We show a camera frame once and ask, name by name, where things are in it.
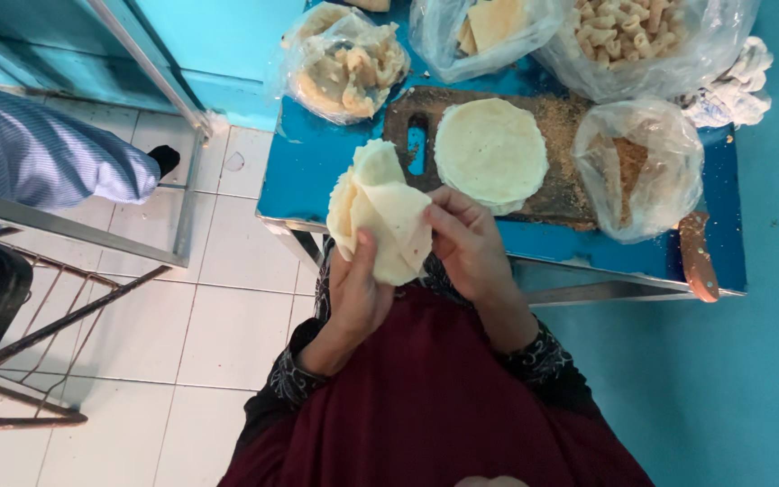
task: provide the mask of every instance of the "blue table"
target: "blue table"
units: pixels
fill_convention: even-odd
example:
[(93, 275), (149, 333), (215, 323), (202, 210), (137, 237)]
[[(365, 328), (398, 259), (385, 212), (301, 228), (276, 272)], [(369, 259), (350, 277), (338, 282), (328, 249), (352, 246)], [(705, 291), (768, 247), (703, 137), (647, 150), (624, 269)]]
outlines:
[[(308, 8), (319, 2), (309, 2)], [(444, 87), (435, 77), (424, 74), (427, 65), (410, 49), (407, 39), (409, 5), (394, 2), (385, 14), (370, 14), (377, 24), (398, 23), (397, 36), (413, 61), (410, 74), (388, 101), (416, 85)], [(530, 56), (515, 66), (451, 85), (457, 89), (496, 94), (536, 96), (568, 94), (549, 72)], [(321, 256), (304, 231), (326, 231), (329, 194), (339, 174), (352, 163), (355, 147), (371, 138), (380, 138), (384, 110), (372, 120), (340, 127), (313, 115), (290, 98), (281, 103), (281, 112), (269, 152), (266, 179), (257, 215), (313, 271)], [(706, 163), (702, 179), (710, 221), (706, 228), (708, 249), (717, 272), (721, 294), (742, 295), (747, 278), (741, 229), (741, 203), (738, 196), (738, 168), (731, 127), (703, 129), (699, 136), (705, 145)], [(635, 245), (622, 245), (600, 231), (576, 232), (558, 225), (519, 223), (500, 220), (498, 226), (507, 253), (513, 257), (562, 265), (565, 269), (600, 271), (612, 284), (605, 287), (575, 287), (532, 297), (532, 303), (580, 303), (600, 299), (681, 299), (688, 295), (678, 232), (665, 234)]]

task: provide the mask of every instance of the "blue wall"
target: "blue wall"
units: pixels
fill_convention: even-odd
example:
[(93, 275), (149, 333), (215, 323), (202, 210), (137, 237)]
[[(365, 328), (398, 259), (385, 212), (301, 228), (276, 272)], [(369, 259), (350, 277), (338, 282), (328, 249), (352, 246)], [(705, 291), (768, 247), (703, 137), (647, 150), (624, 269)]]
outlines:
[(763, 2), (755, 33), (774, 53), (774, 105), (737, 134), (748, 295), (538, 313), (658, 485), (779, 486), (779, 2)]
[[(266, 64), (304, 0), (125, 1), (203, 107), (235, 125), (275, 129)], [(18, 72), (31, 87), (175, 112), (85, 0), (0, 0), (0, 54), (16, 62), (0, 69), (0, 84), (20, 84)]]

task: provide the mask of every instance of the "white tiled floor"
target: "white tiled floor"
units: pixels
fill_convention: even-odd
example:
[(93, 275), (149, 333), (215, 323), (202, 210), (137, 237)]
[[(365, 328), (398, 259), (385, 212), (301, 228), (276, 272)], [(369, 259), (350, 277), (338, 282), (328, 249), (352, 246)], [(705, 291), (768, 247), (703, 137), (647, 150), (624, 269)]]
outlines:
[[(185, 182), (191, 130), (172, 115), (49, 98), (47, 104), (115, 133), (142, 150), (167, 144), (183, 157), (165, 182)], [(241, 127), (223, 130), (202, 150), (190, 265), (128, 294), (101, 315), (55, 399), (79, 405), (84, 426), (0, 432), (0, 485), (215, 485), (245, 421), (243, 405), (259, 390), (276, 355), (297, 324), (312, 313), (316, 276), (254, 217), (272, 134)], [(243, 167), (224, 163), (236, 154)], [(170, 248), (181, 194), (161, 189), (142, 206), (90, 198), (65, 217)], [(114, 280), (140, 276), (156, 262), (100, 251), (37, 234), (17, 234), (14, 244)], [(32, 296), (3, 346), (23, 335), (55, 272), (36, 269)], [(29, 332), (95, 299), (105, 288), (68, 275), (47, 298)], [(30, 381), (61, 379), (94, 316), (63, 331)], [(4, 372), (21, 377), (40, 358), (16, 357)], [(0, 413), (23, 415), (19, 404), (0, 401)]]

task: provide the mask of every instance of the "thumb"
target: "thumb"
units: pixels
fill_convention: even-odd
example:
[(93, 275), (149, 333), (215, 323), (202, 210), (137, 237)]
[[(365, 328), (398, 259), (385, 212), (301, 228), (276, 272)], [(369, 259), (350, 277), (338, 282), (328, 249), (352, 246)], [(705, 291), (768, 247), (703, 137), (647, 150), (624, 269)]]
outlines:
[(348, 275), (348, 278), (358, 282), (371, 278), (376, 256), (377, 242), (374, 236), (368, 230), (357, 230), (357, 252), (353, 255), (351, 274)]

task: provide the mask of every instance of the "person's left hand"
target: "person's left hand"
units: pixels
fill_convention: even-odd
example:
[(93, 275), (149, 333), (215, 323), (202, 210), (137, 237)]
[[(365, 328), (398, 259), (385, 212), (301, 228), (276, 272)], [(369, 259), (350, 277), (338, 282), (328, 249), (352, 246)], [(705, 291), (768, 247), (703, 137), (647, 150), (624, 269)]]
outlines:
[(377, 242), (363, 229), (357, 232), (357, 252), (353, 261), (332, 251), (330, 261), (330, 322), (346, 334), (365, 340), (384, 322), (392, 307), (395, 286), (378, 284), (375, 268)]

